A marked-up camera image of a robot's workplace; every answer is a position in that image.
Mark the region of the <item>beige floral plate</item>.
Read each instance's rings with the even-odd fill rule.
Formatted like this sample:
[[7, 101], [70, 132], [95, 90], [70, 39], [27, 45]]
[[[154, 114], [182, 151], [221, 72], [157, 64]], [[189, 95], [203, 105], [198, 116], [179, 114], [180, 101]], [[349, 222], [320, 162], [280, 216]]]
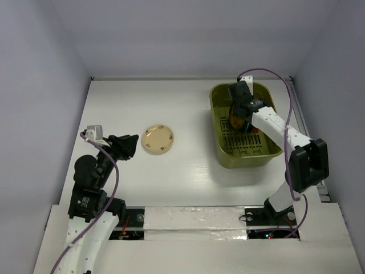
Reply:
[[162, 155], [172, 148], [174, 140], [174, 133], [168, 126], [156, 124], [144, 131], [141, 142], [148, 153]]

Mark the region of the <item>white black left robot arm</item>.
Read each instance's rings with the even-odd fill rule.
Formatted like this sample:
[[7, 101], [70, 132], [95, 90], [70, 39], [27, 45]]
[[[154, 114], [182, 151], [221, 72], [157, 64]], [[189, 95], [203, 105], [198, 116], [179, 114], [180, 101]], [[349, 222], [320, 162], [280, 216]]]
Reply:
[[66, 242], [52, 273], [95, 273], [112, 231], [126, 219], [125, 201], [115, 197], [118, 184], [110, 195], [103, 188], [113, 171], [116, 179], [120, 178], [117, 162], [134, 156], [138, 135], [104, 138], [89, 129], [80, 136], [99, 152], [97, 156], [83, 155], [75, 162]]

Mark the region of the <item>right arm base electronics bay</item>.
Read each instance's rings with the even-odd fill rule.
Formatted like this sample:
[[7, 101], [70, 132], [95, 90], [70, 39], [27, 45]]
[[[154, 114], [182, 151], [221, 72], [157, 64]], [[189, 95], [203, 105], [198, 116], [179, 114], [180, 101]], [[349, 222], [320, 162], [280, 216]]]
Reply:
[[270, 219], [264, 214], [263, 207], [245, 208], [238, 218], [246, 224], [248, 239], [299, 239], [299, 233], [294, 232], [297, 227], [294, 208], [290, 207], [283, 213]]

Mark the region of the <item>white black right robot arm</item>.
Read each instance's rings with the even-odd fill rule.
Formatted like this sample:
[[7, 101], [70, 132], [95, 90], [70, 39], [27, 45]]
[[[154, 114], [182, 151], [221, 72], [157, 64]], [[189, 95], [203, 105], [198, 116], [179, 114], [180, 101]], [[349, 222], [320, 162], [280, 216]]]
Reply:
[[285, 154], [285, 181], [262, 208], [247, 209], [244, 218], [254, 225], [276, 225], [304, 197], [308, 188], [329, 176], [327, 144], [288, 125], [263, 99], [252, 96], [245, 81], [229, 85], [233, 112], [267, 135]]

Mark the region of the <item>left arm base electronics bay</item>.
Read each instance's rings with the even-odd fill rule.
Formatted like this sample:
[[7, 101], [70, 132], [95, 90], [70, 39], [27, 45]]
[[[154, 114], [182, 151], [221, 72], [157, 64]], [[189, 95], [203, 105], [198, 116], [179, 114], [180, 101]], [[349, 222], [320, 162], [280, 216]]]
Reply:
[[143, 240], [144, 215], [144, 207], [127, 207], [124, 220], [114, 228], [109, 240]]

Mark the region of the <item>yellow brown patterned plate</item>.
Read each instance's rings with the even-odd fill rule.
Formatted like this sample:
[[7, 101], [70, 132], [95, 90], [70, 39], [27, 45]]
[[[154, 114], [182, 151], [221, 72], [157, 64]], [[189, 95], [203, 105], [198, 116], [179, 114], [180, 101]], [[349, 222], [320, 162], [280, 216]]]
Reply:
[[240, 118], [236, 112], [234, 104], [232, 103], [229, 109], [228, 116], [229, 125], [233, 130], [246, 132], [248, 130], [248, 123], [243, 118]]

